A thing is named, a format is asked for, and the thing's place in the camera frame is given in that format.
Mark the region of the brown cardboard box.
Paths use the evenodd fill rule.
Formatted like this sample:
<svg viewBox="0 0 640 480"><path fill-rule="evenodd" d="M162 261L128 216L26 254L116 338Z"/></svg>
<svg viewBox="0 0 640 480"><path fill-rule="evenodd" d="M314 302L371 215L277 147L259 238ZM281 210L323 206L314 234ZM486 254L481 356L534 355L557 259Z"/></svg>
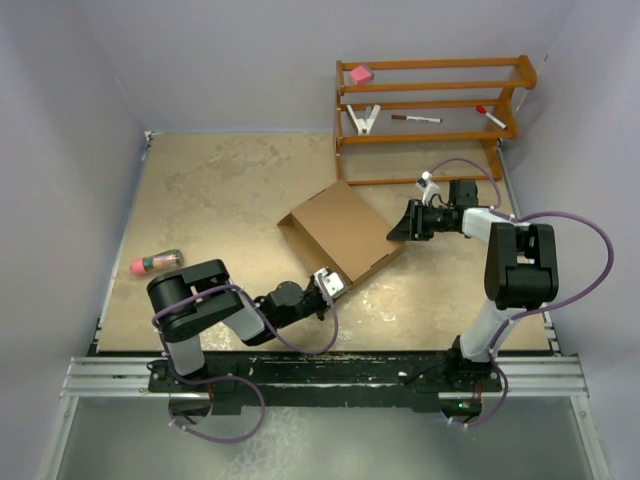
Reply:
<svg viewBox="0 0 640 480"><path fill-rule="evenodd" d="M386 239L389 223L342 180L292 209L277 227L309 272L328 267L352 288L404 251L402 242Z"/></svg>

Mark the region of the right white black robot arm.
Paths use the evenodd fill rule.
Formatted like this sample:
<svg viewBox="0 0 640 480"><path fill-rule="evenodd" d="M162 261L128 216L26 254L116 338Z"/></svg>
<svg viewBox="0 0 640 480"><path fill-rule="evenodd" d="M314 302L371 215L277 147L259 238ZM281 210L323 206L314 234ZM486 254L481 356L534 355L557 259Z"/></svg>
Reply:
<svg viewBox="0 0 640 480"><path fill-rule="evenodd" d="M422 197L411 200L390 241L429 241L437 233L460 233L487 245L484 269L486 301L471 327L458 336L441 362L403 378L409 385L430 371L456 391L476 389L493 380L506 387L496 363L500 347L522 314L551 302L559 289L554 229L547 224L503 218L494 206L482 206L476 182L449 182L449 197L428 172L416 181Z"/></svg>

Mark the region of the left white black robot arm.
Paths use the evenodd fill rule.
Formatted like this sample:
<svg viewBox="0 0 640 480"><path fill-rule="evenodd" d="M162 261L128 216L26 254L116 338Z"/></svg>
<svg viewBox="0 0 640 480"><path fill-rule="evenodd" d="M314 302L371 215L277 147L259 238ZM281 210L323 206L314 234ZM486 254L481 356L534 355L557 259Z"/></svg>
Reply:
<svg viewBox="0 0 640 480"><path fill-rule="evenodd" d="M160 275L146 287L152 324L172 361L171 381L184 392L194 392L205 382L202 332L222 323L245 345L262 345L298 321L324 319L346 290L341 275L323 267L306 287L285 281L266 295L252 297L232 283L221 260Z"/></svg>

